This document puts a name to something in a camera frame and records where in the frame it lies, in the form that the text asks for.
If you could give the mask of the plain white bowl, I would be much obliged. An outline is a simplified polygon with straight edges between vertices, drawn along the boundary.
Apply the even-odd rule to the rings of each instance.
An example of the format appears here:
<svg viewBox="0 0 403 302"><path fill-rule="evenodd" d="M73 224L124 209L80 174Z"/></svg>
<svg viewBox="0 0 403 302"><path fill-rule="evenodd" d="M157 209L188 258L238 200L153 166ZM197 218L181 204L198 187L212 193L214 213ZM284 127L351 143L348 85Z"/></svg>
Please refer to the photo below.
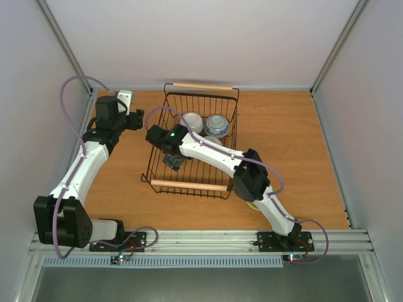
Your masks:
<svg viewBox="0 0 403 302"><path fill-rule="evenodd" d="M183 115L183 118L186 120L190 128L200 134L203 130L203 120L198 113L195 112L187 112Z"/></svg>

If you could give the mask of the ribbed white bowl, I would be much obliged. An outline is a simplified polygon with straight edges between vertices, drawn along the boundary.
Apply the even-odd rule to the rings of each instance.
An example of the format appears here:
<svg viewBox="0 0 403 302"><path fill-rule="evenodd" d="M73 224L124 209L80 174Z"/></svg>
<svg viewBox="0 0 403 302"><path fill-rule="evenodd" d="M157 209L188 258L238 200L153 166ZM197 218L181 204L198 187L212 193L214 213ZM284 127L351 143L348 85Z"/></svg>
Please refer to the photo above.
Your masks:
<svg viewBox="0 0 403 302"><path fill-rule="evenodd" d="M214 144L222 146L222 142L217 137L205 136L204 139L209 141L209 142L211 142L211 143L214 143Z"/></svg>

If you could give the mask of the blue patterned white bowl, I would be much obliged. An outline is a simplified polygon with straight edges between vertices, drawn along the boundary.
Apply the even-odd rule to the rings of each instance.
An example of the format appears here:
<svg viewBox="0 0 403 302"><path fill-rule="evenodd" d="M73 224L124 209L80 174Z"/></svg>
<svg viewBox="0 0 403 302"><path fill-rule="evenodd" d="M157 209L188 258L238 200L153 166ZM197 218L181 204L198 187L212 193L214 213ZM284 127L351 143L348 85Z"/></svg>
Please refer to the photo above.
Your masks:
<svg viewBox="0 0 403 302"><path fill-rule="evenodd" d="M211 115L204 124L204 132L208 136L223 138L229 132L229 121L222 115Z"/></svg>

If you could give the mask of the green bowl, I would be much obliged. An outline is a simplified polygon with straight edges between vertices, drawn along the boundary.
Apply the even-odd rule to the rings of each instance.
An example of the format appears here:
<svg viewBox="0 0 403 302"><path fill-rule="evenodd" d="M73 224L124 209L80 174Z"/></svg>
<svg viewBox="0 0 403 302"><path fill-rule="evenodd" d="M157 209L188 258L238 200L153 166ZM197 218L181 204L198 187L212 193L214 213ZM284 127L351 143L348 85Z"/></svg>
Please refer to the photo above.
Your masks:
<svg viewBox="0 0 403 302"><path fill-rule="evenodd" d="M281 203L280 203L277 195L274 193L274 190L272 187L266 188L266 190L263 193L263 199L261 201L260 200L255 200L253 202L247 201L246 203L250 208L252 208L253 210L256 210L256 211L262 211L262 207L261 207L262 203L270 204L270 206L272 208L277 208L277 207L281 208Z"/></svg>

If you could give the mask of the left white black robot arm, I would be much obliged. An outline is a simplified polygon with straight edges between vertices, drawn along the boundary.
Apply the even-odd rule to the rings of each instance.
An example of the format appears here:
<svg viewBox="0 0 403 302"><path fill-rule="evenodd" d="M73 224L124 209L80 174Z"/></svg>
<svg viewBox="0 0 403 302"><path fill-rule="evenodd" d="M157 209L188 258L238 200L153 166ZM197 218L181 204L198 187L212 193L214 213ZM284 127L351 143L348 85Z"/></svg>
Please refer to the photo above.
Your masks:
<svg viewBox="0 0 403 302"><path fill-rule="evenodd" d="M108 160L125 130L143 126L144 111L130 110L132 92L121 90L115 96L96 100L95 116L82 136L79 149L67 174L48 196L34 204L39 241L45 245L83 248L104 240L112 250L127 242L123 223L114 219L90 219L84 209L88 191L102 165Z"/></svg>

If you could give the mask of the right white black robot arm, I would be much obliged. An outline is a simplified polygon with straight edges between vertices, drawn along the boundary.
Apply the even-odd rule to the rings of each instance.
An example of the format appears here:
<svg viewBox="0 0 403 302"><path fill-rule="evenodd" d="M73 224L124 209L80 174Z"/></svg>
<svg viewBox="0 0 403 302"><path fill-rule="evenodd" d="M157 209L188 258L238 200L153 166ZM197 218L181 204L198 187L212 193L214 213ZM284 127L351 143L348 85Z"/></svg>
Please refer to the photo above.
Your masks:
<svg viewBox="0 0 403 302"><path fill-rule="evenodd" d="M283 250L294 248L300 242L302 227L281 205L268 177L269 167L262 163L257 151L232 150L208 141L187 127L177 124L167 131L157 125L147 130L146 141L164 154L163 162L178 171L186 159L196 159L226 173L233 179L235 194L244 201L254 203L269 221L275 233L276 244Z"/></svg>

